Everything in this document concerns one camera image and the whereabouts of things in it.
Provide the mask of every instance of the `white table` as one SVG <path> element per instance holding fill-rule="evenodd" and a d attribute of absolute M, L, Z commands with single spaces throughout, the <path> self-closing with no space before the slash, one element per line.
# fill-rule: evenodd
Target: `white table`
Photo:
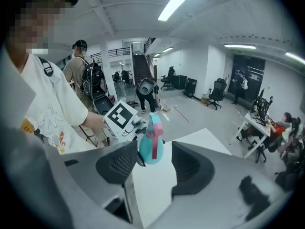
<path fill-rule="evenodd" d="M 232 155 L 206 128 L 174 141 Z M 136 164 L 132 177 L 141 221 L 143 227 L 147 228 L 170 206 L 172 188 L 177 185 L 176 171 L 172 164 L 172 142 L 164 144 L 163 158 L 158 164 L 146 167 Z"/>
<path fill-rule="evenodd" d="M 243 159 L 248 158 L 251 153 L 253 153 L 262 143 L 263 141 L 270 136 L 270 129 L 267 129 L 266 127 L 264 127 L 263 125 L 257 123 L 254 119 L 251 118 L 250 114 L 247 113 L 244 117 L 244 122 L 242 123 L 242 125 L 240 126 L 240 128 L 238 129 L 237 133 L 234 135 L 234 137 L 232 137 L 232 139 L 229 142 L 229 145 L 231 145 L 231 143 L 236 139 L 236 137 L 238 136 L 238 134 L 242 131 L 242 129 L 244 128 L 244 126 L 249 123 L 251 125 L 253 125 L 257 130 L 259 130 L 264 136 L 262 137 L 262 139 L 254 146 L 254 148 L 252 148 L 246 155 L 244 155 Z"/>

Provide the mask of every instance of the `white t-shirt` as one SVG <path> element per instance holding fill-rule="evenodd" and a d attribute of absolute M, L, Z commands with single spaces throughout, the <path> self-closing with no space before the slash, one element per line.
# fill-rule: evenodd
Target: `white t-shirt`
<path fill-rule="evenodd" d="M 40 134 L 47 137 L 47 142 L 56 147 L 60 154 L 94 149 L 93 145 L 78 136 L 72 128 L 85 121 L 88 109 L 67 83 L 63 72 L 55 64 L 50 64 L 53 74 L 59 79 L 55 87 L 42 70 L 36 57 L 32 54 L 28 57 L 21 77 L 36 96 L 25 118 L 35 130 L 40 129 Z"/>

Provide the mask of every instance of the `staircase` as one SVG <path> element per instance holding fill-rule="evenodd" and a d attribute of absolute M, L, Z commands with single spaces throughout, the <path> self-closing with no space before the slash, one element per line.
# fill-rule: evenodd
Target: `staircase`
<path fill-rule="evenodd" d="M 152 74 L 149 70 L 148 63 L 144 55 L 134 55 L 133 57 L 134 80 L 135 84 L 138 85 L 144 78 L 151 77 Z"/>

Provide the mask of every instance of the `gray t-shirt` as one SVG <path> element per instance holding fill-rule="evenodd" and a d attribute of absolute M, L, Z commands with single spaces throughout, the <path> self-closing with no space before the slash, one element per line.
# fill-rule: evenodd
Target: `gray t-shirt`
<path fill-rule="evenodd" d="M 92 63 L 93 59 L 89 56 L 85 55 L 85 60 L 88 63 Z M 81 76 L 83 74 L 83 71 L 85 69 L 85 64 L 80 58 L 74 58 L 68 61 L 66 64 L 63 73 L 67 79 L 67 81 L 74 81 L 75 85 L 75 92 L 78 98 L 81 100 L 81 102 L 89 109 L 91 108 L 91 99 L 83 93 L 83 91 L 80 89 L 81 86 Z"/>

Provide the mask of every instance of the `desk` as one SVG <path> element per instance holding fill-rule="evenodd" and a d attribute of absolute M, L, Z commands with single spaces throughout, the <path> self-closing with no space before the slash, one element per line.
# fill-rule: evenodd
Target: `desk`
<path fill-rule="evenodd" d="M 232 155 L 206 128 L 174 141 Z M 141 221 L 143 227 L 147 228 L 172 203 L 172 188 L 177 185 L 176 171 L 172 164 L 172 142 L 165 143 L 163 158 L 158 164 L 146 167 L 135 164 L 132 177 Z"/>
<path fill-rule="evenodd" d="M 263 125 L 257 123 L 254 119 L 251 118 L 250 114 L 247 113 L 244 117 L 244 122 L 242 123 L 242 125 L 240 126 L 240 128 L 238 129 L 237 133 L 234 135 L 234 137 L 232 137 L 232 139 L 229 142 L 229 145 L 231 145 L 231 143 L 236 139 L 236 137 L 238 136 L 238 134 L 242 131 L 242 129 L 244 128 L 244 126 L 249 123 L 251 125 L 253 125 L 257 130 L 259 130 L 264 136 L 263 138 L 255 145 L 254 148 L 252 148 L 244 157 L 243 159 L 248 158 L 251 153 L 253 153 L 262 143 L 263 141 L 267 138 L 267 136 L 270 136 L 270 130 L 268 130 L 266 127 L 264 127 Z"/>

